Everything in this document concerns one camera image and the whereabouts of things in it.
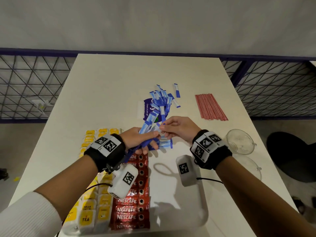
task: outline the black round stool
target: black round stool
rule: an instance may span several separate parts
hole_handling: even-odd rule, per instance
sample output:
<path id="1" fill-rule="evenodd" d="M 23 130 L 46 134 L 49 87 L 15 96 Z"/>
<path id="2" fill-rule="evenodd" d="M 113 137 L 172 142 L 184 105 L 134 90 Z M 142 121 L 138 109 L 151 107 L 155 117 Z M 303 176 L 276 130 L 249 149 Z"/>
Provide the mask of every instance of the black round stool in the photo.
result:
<path id="1" fill-rule="evenodd" d="M 316 182 L 316 143 L 308 145 L 300 138 L 274 132 L 267 139 L 267 149 L 274 164 L 301 182 Z"/>

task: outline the person's right hand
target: person's right hand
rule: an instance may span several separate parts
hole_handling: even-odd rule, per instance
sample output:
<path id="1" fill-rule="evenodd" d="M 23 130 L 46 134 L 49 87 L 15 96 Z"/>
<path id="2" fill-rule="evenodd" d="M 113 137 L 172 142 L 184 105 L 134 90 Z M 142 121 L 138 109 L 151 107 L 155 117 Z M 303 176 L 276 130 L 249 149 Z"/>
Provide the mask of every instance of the person's right hand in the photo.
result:
<path id="1" fill-rule="evenodd" d="M 192 144 L 193 138 L 201 130 L 190 118 L 182 116 L 172 116 L 160 125 L 160 130 L 165 132 L 165 137 L 171 139 L 179 136 Z"/>

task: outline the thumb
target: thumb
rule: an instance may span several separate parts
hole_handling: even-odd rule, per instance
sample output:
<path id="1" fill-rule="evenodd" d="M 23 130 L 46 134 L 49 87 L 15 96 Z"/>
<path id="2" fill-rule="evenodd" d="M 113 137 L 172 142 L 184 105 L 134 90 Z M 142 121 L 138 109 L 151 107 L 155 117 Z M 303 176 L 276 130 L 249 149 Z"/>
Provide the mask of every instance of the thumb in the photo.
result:
<path id="1" fill-rule="evenodd" d="M 179 126 L 161 125 L 160 130 L 165 131 L 165 132 L 173 132 L 173 133 L 178 134 Z"/>
<path id="2" fill-rule="evenodd" d="M 149 139 L 152 139 L 152 138 L 155 138 L 159 135 L 159 132 L 158 131 L 150 131 L 148 133 L 144 133 L 144 134 L 140 134 L 138 135 L 139 137 L 139 142 L 143 142 L 143 141 L 146 141 L 146 140 L 149 140 Z"/>

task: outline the hand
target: hand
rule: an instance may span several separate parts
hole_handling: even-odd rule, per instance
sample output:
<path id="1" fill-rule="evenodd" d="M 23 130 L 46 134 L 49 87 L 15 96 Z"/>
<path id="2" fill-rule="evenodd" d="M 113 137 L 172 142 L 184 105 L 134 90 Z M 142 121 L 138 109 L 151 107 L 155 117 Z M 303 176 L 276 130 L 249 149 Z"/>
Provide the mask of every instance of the hand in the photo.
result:
<path id="1" fill-rule="evenodd" d="M 138 146 L 140 143 L 143 141 L 152 139 L 152 138 L 158 138 L 160 139 L 160 135 L 158 131 L 151 131 L 145 134 L 139 134 L 138 132 L 140 131 L 140 127 L 133 127 L 130 128 L 127 131 L 124 131 L 122 134 L 120 134 L 121 138 L 123 139 L 126 150 L 129 148 Z M 159 146 L 157 145 L 156 141 L 150 142 L 150 145 L 155 149 L 158 150 Z M 148 153 L 148 147 L 144 147 L 143 149 L 139 149 L 135 152 L 137 155 L 141 155 L 142 153 L 145 155 Z"/>
<path id="2" fill-rule="evenodd" d="M 190 118 L 182 116 L 172 116 L 162 123 L 160 130 L 165 132 L 165 137 L 171 139 L 179 136 L 192 144 L 193 138 L 201 130 Z"/>

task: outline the bundle of red straws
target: bundle of red straws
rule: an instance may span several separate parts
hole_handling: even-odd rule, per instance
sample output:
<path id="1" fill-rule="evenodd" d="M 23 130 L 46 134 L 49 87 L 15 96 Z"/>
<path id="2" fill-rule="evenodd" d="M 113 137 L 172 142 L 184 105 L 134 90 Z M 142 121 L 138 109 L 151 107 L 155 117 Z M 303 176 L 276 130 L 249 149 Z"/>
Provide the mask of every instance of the bundle of red straws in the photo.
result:
<path id="1" fill-rule="evenodd" d="M 206 120 L 228 121 L 223 110 L 212 94 L 195 95 L 201 118 Z"/>

